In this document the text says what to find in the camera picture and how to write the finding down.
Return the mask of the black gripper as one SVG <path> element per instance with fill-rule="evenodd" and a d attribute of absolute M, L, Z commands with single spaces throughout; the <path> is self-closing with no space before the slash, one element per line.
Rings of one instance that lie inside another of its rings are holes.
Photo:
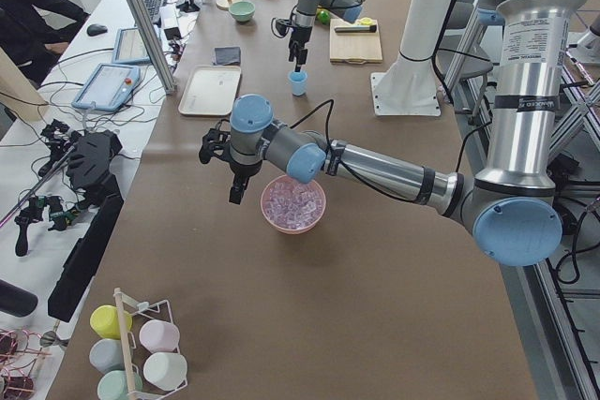
<path fill-rule="evenodd" d="M 230 169 L 233 172 L 233 181 L 230 188 L 229 202 L 239 205 L 248 188 L 249 180 L 261 170 L 263 160 L 254 158 L 250 162 L 240 162 L 233 156 L 230 161 Z"/>
<path fill-rule="evenodd" d="M 306 62 L 308 57 L 307 44 L 310 40 L 312 26 L 291 25 L 292 33 L 289 42 L 290 62 Z"/>

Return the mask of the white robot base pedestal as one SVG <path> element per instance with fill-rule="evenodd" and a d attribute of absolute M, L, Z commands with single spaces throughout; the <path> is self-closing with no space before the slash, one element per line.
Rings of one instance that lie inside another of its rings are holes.
<path fill-rule="evenodd" d="M 438 116 L 434 52 L 452 0 L 412 0 L 398 57 L 385 72 L 372 74 L 378 116 Z"/>

